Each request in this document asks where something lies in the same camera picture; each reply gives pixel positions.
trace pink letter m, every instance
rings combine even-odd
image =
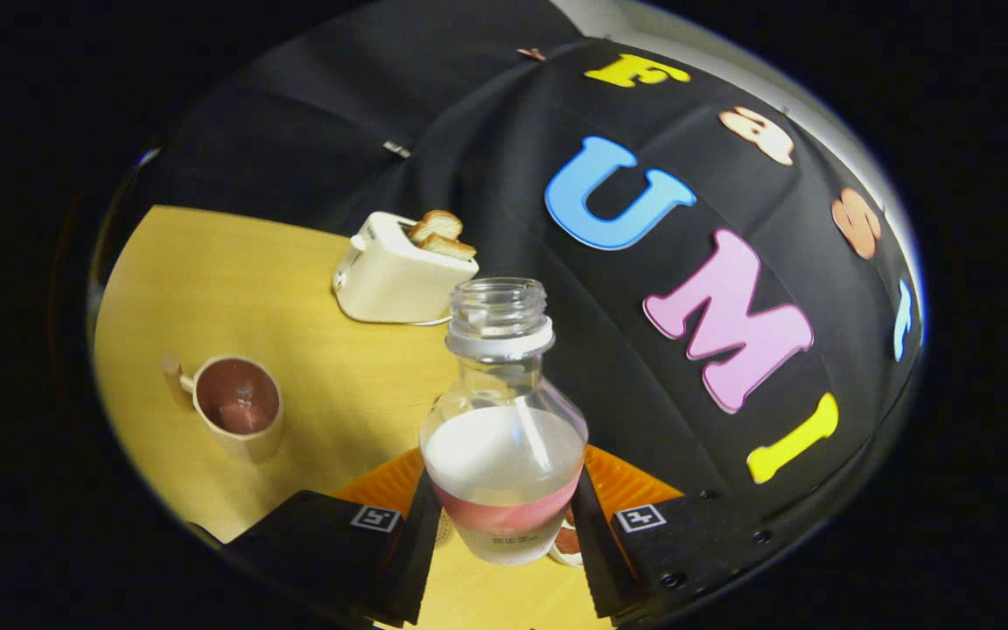
[[[749,392],[776,368],[814,343],[811,324],[794,303],[749,314],[760,259],[729,230],[715,232],[718,250],[671,294],[649,295],[644,314],[669,339],[686,335],[685,321],[706,304],[700,327],[686,348],[687,359],[705,359],[741,348],[728,362],[703,370],[707,391],[728,414],[736,414]]]

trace wooden table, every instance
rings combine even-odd
[[[175,517],[228,542],[291,494],[333,494],[417,444],[456,376],[445,327],[349,320],[331,289],[344,236],[280,223],[154,207],[113,270],[96,328],[96,371],[116,434]],[[233,461],[159,370],[192,375],[213,355],[246,355],[282,389],[282,446]],[[436,549],[419,626],[428,630],[611,627],[583,571],[543,558],[496,566],[456,536]]]

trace screw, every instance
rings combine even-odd
[[[679,589],[686,584],[686,577],[683,574],[664,574],[660,578],[660,586],[664,589]]]

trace beige mug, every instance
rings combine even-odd
[[[224,451],[263,462],[282,442],[282,391],[269,371],[247,356],[213,356],[187,376],[172,356],[161,362],[173,400],[193,407]]]

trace letter u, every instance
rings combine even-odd
[[[686,184],[656,168],[649,169],[648,187],[613,220],[589,212],[586,200],[620,167],[636,166],[636,156],[620,144],[599,136],[583,140],[583,149],[552,176],[545,201],[551,218],[571,236],[589,247],[619,250],[644,238],[676,205],[692,205],[696,197]]]

